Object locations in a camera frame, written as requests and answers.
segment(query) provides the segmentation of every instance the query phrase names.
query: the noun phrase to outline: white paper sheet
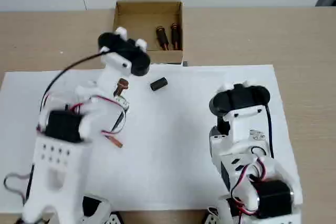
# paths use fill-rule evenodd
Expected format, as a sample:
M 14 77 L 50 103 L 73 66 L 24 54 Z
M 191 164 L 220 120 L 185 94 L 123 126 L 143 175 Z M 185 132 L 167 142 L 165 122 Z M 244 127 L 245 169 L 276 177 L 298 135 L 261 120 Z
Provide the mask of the white paper sheet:
M 73 90 L 97 78 L 100 70 L 67 72 L 52 90 Z M 0 92 L 0 178 L 9 172 L 29 173 L 35 144 L 39 103 L 56 71 L 6 73 Z M 149 84 L 166 77 L 156 92 Z M 151 66 L 144 77 L 131 76 L 124 96 L 130 102 L 127 123 L 116 148 L 95 141 L 87 192 L 108 199 L 115 210 L 204 209 L 225 193 L 211 162 L 208 134 L 216 123 L 208 108 L 226 82 L 253 80 L 271 93 L 274 153 L 297 180 L 282 101 L 270 65 L 232 67 Z M 253 121 L 268 133 L 261 113 Z M 26 182 L 10 181 L 26 189 Z M 20 198 L 0 188 L 0 212 L 18 212 Z

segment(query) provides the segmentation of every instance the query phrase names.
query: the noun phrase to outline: wooden table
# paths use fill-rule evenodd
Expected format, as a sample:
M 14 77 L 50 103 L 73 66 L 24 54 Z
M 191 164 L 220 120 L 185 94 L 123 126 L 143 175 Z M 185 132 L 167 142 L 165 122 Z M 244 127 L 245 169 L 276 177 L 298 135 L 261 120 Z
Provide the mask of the wooden table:
M 184 60 L 190 65 L 273 64 L 295 153 L 302 223 L 336 213 L 336 9 L 186 8 Z M 96 52 L 113 11 L 0 13 L 0 79 L 9 70 L 55 70 Z M 97 68 L 99 61 L 81 68 Z M 125 212 L 125 223 L 200 223 L 204 211 Z M 1 215 L 12 224 L 15 217 Z

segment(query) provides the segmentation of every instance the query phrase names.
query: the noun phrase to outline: cardboard box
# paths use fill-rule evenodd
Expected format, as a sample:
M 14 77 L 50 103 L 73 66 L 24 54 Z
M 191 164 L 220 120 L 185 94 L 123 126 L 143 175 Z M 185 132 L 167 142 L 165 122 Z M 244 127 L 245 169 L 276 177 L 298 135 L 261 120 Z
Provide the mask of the cardboard box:
M 154 63 L 176 63 L 182 61 L 182 2 L 181 1 L 117 1 L 113 30 L 122 26 L 128 37 L 144 39 L 148 43 L 147 53 Z M 181 28 L 181 48 L 173 50 L 170 26 L 177 23 Z M 163 26 L 169 41 L 169 51 L 164 51 L 156 39 L 157 26 Z

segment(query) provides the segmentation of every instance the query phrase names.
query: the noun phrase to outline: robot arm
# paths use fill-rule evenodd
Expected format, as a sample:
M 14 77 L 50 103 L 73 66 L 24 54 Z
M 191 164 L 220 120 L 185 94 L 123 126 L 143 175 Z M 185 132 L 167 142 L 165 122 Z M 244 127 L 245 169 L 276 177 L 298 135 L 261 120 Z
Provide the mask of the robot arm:
M 114 136 L 123 128 L 129 108 L 121 95 L 128 88 L 125 78 L 149 70 L 146 42 L 127 40 L 124 28 L 102 34 L 98 44 L 106 66 L 97 81 L 74 92 L 49 92 L 43 97 L 23 223 L 36 223 L 49 210 L 62 224 L 76 224 L 83 217 L 92 141 Z
M 250 127 L 256 115 L 269 113 L 269 100 L 266 88 L 245 82 L 221 88 L 210 101 L 217 116 L 210 153 L 227 189 L 219 200 L 220 223 L 239 223 L 241 215 L 244 223 L 300 223 L 299 183 L 273 158 L 271 134 L 268 139 Z

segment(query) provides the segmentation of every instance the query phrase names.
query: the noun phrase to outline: small black cylinder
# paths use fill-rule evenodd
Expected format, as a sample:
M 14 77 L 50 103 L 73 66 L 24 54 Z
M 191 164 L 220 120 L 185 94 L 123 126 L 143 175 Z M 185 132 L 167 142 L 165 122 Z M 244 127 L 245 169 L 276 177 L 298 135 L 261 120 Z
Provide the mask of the small black cylinder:
M 173 23 L 172 26 L 170 27 L 172 30 L 172 44 L 174 50 L 179 50 L 180 49 L 180 33 L 179 29 L 177 26 L 177 23 Z
M 162 77 L 161 79 L 154 81 L 151 83 L 151 89 L 153 91 L 158 90 L 168 84 L 168 81 L 166 78 Z
M 160 46 L 162 47 L 163 50 L 168 50 L 168 39 L 166 32 L 162 26 L 158 26 L 156 28 L 156 36 L 157 40 L 159 41 Z

